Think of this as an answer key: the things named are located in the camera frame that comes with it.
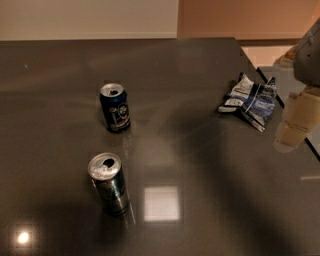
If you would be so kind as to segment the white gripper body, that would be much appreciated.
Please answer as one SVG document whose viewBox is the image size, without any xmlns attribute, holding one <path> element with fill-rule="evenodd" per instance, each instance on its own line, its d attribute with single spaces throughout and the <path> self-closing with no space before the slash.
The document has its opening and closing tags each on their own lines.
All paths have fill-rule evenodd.
<svg viewBox="0 0 320 256">
<path fill-rule="evenodd" d="M 273 66 L 292 69 L 296 80 L 307 86 L 320 87 L 320 18 Z"/>
</svg>

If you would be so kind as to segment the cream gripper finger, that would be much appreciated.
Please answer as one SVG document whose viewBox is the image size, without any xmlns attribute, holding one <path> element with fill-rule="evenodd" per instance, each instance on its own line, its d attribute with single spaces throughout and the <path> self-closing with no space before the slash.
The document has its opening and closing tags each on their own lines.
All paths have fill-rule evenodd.
<svg viewBox="0 0 320 256">
<path fill-rule="evenodd" d="M 320 124 L 320 88 L 305 87 L 300 93 L 290 93 L 278 125 L 274 148 L 281 153 L 296 149 Z"/>
</svg>

